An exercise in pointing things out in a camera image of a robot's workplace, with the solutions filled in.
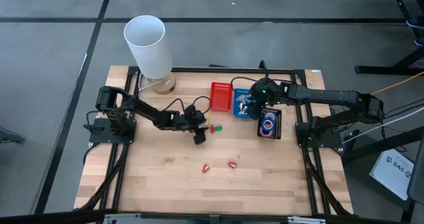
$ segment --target blue box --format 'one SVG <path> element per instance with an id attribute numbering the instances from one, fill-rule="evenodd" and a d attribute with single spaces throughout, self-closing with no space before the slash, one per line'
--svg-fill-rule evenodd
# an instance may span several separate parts
<path id="1" fill-rule="evenodd" d="M 242 88 L 236 88 L 235 89 L 234 98 L 233 98 L 233 115 L 235 117 L 251 119 L 250 116 L 247 115 L 247 114 L 246 115 L 239 115 L 238 114 L 239 111 L 240 111 L 240 108 L 239 108 L 240 102 L 237 101 L 237 98 L 240 95 L 248 95 L 248 94 L 249 94 L 249 89 L 242 89 Z"/>

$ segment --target small box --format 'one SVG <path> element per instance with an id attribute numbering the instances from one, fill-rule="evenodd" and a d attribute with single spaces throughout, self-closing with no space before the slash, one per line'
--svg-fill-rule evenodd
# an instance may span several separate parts
<path id="1" fill-rule="evenodd" d="M 231 98 L 233 89 L 231 84 L 212 82 L 211 86 L 211 110 L 228 112 L 231 110 Z"/>
<path id="2" fill-rule="evenodd" d="M 391 149 L 381 153 L 370 175 L 400 199 L 406 201 L 412 170 L 413 163 L 395 149 Z"/>
<path id="3" fill-rule="evenodd" d="M 239 118 L 247 118 L 247 119 L 251 119 L 250 115 L 239 115 L 240 112 L 240 102 L 237 101 L 237 98 L 240 95 L 249 95 L 249 89 L 243 89 L 243 88 L 236 88 L 235 92 L 234 92 L 234 99 L 233 99 L 233 115 L 235 117 L 239 117 Z"/>
<path id="4" fill-rule="evenodd" d="M 263 137 L 259 131 L 262 126 L 264 115 L 266 113 L 273 113 L 276 117 L 274 122 L 274 132 L 272 133 L 271 137 Z M 271 109 L 271 108 L 262 108 L 261 114 L 262 115 L 258 120 L 258 131 L 257 131 L 258 137 L 265 138 L 265 139 L 281 139 L 281 120 L 282 120 L 281 110 Z"/>

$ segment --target red object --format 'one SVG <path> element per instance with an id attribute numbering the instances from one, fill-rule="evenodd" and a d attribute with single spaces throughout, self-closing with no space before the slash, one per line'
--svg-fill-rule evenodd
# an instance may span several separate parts
<path id="1" fill-rule="evenodd" d="M 228 166 L 230 166 L 231 168 L 236 168 L 237 167 L 237 163 L 236 162 L 233 162 L 233 161 L 230 161 L 230 162 L 228 162 Z"/>
<path id="2" fill-rule="evenodd" d="M 211 110 L 224 112 L 230 111 L 232 96 L 233 90 L 231 89 L 231 84 L 212 82 L 210 102 Z"/>
<path id="3" fill-rule="evenodd" d="M 201 170 L 201 172 L 206 173 L 211 167 L 209 167 L 209 165 L 205 164 L 203 165 L 203 169 Z"/>

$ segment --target red candy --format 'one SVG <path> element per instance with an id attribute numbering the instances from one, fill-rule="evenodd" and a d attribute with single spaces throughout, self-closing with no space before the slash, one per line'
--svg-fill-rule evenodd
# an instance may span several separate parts
<path id="1" fill-rule="evenodd" d="M 230 162 L 228 162 L 228 166 L 230 166 L 231 168 L 236 168 L 237 167 L 237 163 L 236 162 L 233 162 L 233 161 L 230 161 Z"/>
<path id="2" fill-rule="evenodd" d="M 210 169 L 209 165 L 205 164 L 203 165 L 203 169 L 201 170 L 201 172 L 206 173 L 209 169 Z"/>

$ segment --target black table leg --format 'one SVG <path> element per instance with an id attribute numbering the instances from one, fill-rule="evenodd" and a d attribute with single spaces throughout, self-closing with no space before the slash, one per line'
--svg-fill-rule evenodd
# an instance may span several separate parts
<path id="1" fill-rule="evenodd" d="M 402 218 L 400 220 L 401 222 L 403 222 L 403 223 L 410 223 L 411 222 L 414 207 L 415 207 L 415 202 L 411 201 L 411 203 L 409 204 L 409 209 L 404 210 L 403 213 L 402 213 Z"/>
<path id="2" fill-rule="evenodd" d="M 404 144 L 410 144 L 415 141 L 421 140 L 424 133 L 424 126 L 406 131 L 402 134 L 394 135 L 384 140 L 377 141 L 362 148 L 354 149 L 350 152 L 343 154 L 343 161 L 348 163 L 357 158 L 362 158 L 372 154 L 377 154 L 386 150 L 399 147 Z"/>
<path id="3" fill-rule="evenodd" d="M 397 64 L 392 67 L 380 67 L 380 66 L 356 66 L 355 72 L 357 74 L 384 74 L 384 75 L 405 75 L 413 76 L 420 72 L 424 72 L 422 68 L 407 68 L 414 62 L 424 57 L 424 46 L 413 51 L 410 55 L 400 60 Z"/>

